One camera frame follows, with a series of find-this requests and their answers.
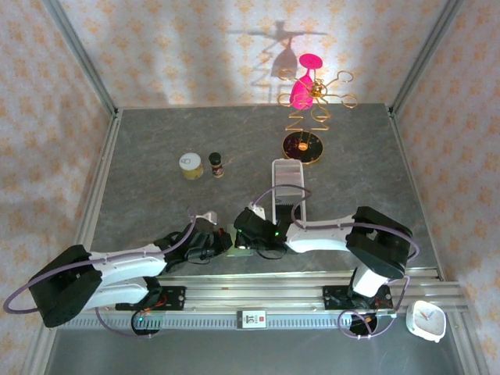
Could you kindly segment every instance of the gray table surface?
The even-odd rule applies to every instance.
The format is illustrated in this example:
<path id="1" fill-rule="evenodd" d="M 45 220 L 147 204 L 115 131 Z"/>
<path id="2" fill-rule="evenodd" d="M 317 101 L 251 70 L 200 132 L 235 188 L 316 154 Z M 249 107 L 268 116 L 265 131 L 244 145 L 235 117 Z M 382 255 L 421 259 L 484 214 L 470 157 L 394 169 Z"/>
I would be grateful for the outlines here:
<path id="1" fill-rule="evenodd" d="M 448 331 L 436 344 L 413 336 L 399 317 L 370 341 L 338 330 L 173 330 L 151 341 L 103 329 L 58 330 L 45 375 L 461 375 Z"/>
<path id="2" fill-rule="evenodd" d="M 308 220 L 353 214 L 369 205 L 409 227 L 420 244 L 411 266 L 435 267 L 420 205 L 381 104 L 355 109 L 328 105 L 329 131 L 322 158 L 304 167 L 313 195 Z M 188 224 L 186 208 L 214 210 L 220 224 L 271 186 L 271 162 L 282 158 L 281 144 L 290 109 L 277 105 L 124 110 L 116 140 L 92 251 L 137 248 Z M 306 117 L 305 127 L 313 125 Z M 185 152 L 197 152 L 205 164 L 198 180 L 186 180 L 178 164 Z M 224 176 L 216 179 L 208 155 L 223 157 Z M 270 217 L 271 197 L 264 199 Z M 212 259 L 208 266 L 186 264 L 173 274 L 276 273 L 352 270 L 358 260 L 347 252 L 309 252 L 266 261 L 257 255 Z"/>

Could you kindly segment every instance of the wall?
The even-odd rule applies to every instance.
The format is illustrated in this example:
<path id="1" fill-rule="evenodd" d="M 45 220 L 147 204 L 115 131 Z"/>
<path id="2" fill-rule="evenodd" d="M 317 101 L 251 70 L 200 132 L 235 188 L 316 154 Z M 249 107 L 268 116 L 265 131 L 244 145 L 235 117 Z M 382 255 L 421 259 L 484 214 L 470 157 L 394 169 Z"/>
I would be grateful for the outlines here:
<path id="1" fill-rule="evenodd" d="M 119 106 L 275 103 L 305 52 L 334 87 L 392 102 L 445 0 L 62 0 Z"/>
<path id="2" fill-rule="evenodd" d="M 109 118 L 41 1 L 0 2 L 0 24 L 3 301 L 72 245 Z M 0 373 L 18 374 L 41 319 L 0 318 Z"/>
<path id="3" fill-rule="evenodd" d="M 500 2 L 465 0 L 399 125 L 446 275 L 500 367 Z"/>

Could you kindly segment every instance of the gray stone surface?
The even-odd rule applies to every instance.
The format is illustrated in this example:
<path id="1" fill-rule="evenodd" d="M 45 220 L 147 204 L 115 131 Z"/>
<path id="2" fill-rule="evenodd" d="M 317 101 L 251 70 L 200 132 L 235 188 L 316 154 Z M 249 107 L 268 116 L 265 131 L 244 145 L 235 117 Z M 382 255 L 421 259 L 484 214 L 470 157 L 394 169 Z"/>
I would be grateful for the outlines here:
<path id="1" fill-rule="evenodd" d="M 385 108 L 381 104 L 346 109 L 329 105 L 330 130 L 316 132 L 325 150 L 305 166 L 308 220 L 328 220 L 369 205 L 409 227 L 421 247 L 412 266 L 436 266 L 423 215 L 413 193 Z M 283 157 L 281 144 L 290 109 L 255 107 L 125 110 L 116 141 L 92 251 L 136 248 L 188 224 L 186 208 L 214 210 L 220 224 L 271 185 L 271 162 Z M 313 121 L 306 117 L 306 126 Z M 184 179 L 178 164 L 197 152 L 205 172 Z M 208 156 L 223 157 L 224 176 L 212 176 Z M 264 199 L 270 217 L 271 197 Z M 351 270 L 347 252 L 309 252 L 266 261 L 257 255 L 212 259 L 208 266 L 187 264 L 175 274 L 272 273 Z"/>

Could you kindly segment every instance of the yellow jar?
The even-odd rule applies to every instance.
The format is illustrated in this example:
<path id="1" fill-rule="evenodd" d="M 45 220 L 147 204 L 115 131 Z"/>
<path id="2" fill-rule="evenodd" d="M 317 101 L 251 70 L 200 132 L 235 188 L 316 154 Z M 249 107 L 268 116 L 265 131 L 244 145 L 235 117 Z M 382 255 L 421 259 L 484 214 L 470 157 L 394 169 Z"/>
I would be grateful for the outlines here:
<path id="1" fill-rule="evenodd" d="M 203 174 L 202 158 L 194 152 L 188 152 L 179 159 L 182 174 L 188 180 L 197 180 Z"/>

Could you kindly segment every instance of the clock face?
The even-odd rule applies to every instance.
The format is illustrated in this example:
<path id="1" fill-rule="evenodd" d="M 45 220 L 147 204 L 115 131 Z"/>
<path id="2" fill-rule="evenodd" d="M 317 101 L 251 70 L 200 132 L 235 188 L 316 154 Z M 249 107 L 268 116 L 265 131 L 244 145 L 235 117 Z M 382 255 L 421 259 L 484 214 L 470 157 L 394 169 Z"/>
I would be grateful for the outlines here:
<path id="1" fill-rule="evenodd" d="M 416 303 L 413 310 L 415 325 L 421 330 L 437 336 L 443 334 L 445 315 L 436 306 L 430 303 Z"/>

